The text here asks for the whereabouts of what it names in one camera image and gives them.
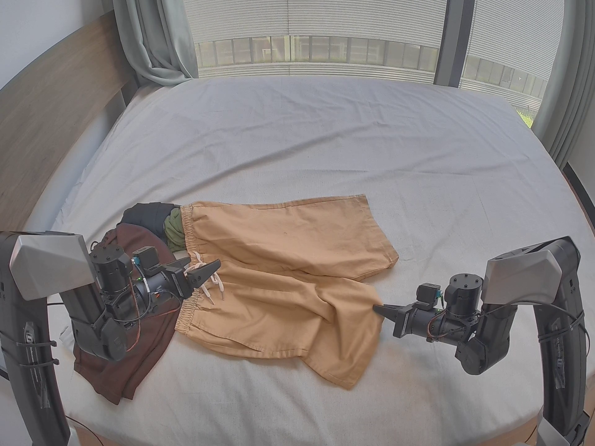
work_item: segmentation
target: baseboard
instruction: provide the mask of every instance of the baseboard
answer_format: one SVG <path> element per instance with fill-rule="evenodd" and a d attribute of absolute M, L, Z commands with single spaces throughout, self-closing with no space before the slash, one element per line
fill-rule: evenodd
<path fill-rule="evenodd" d="M 585 187 L 583 187 L 583 184 L 579 180 L 578 176 L 576 175 L 570 164 L 566 164 L 563 172 L 564 175 L 566 175 L 568 181 L 570 182 L 570 185 L 574 189 L 576 196 L 583 204 L 585 214 L 591 221 L 591 225 L 595 226 L 595 205 L 593 205 L 593 201 L 591 200 L 591 197 L 589 197 L 587 190 L 585 190 Z"/>

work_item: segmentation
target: white drawstring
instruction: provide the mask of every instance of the white drawstring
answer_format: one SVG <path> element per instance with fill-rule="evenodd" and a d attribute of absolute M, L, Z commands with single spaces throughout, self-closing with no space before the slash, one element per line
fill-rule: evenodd
<path fill-rule="evenodd" d="M 184 271 L 184 274 L 186 274 L 188 271 L 192 271 L 193 269 L 197 269 L 200 268 L 202 266 L 205 266 L 206 263 L 204 263 L 201 259 L 200 254 L 197 251 L 192 251 L 194 253 L 194 255 L 196 256 L 196 261 L 197 263 L 191 266 L 188 266 L 186 268 L 186 270 Z M 221 278 L 219 278 L 219 274 L 217 272 L 215 272 L 211 278 L 212 282 L 216 285 L 219 286 L 219 291 L 221 292 L 221 300 L 225 300 L 225 297 L 223 296 L 223 282 L 221 280 Z M 209 293 L 209 289 L 206 288 L 206 286 L 203 284 L 201 286 L 202 292 L 204 292 L 205 296 L 207 296 L 209 298 L 209 301 L 211 301 L 211 304 L 215 305 L 215 302 L 212 300 L 211 294 Z"/>

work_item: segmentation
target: bed frame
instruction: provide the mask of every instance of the bed frame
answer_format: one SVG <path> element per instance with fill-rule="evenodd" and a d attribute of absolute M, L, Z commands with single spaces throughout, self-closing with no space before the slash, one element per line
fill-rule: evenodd
<path fill-rule="evenodd" d="M 111 11 L 0 89 L 0 230 L 23 229 L 64 156 L 133 74 Z"/>

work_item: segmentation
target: gray-green curtain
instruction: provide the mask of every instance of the gray-green curtain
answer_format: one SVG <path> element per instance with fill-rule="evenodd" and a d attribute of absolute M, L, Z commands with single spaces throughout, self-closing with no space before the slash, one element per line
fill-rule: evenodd
<path fill-rule="evenodd" d="M 558 54 L 532 129 L 558 167 L 568 161 L 595 91 L 595 0 L 564 0 Z"/>
<path fill-rule="evenodd" d="M 113 0 L 122 48 L 141 82 L 176 85 L 198 78 L 183 0 Z"/>

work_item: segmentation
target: bed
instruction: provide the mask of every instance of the bed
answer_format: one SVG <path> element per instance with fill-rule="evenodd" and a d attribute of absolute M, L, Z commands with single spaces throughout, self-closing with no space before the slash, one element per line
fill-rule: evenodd
<path fill-rule="evenodd" d="M 409 303 L 422 282 L 482 275 L 491 257 L 570 235 L 583 257 L 586 325 L 595 331 L 595 238 L 568 184 L 504 99 L 454 88 L 346 77 L 143 87 L 54 229 L 90 244 L 136 202 L 357 193 L 367 195 L 400 255 L 390 272 L 370 279 L 386 303 Z M 62 307 L 50 312 L 52 338 L 67 325 Z M 539 410 L 530 307 L 519 308 L 506 358 L 477 377 L 465 374 L 452 346 L 396 339 L 392 329 L 384 323 L 376 355 L 351 391 L 298 359 L 226 357 L 180 334 L 134 400 L 118 406 L 73 372 L 61 343 L 56 375 L 67 414 L 123 446 L 476 444 Z M 594 370 L 588 361 L 588 376 Z"/>

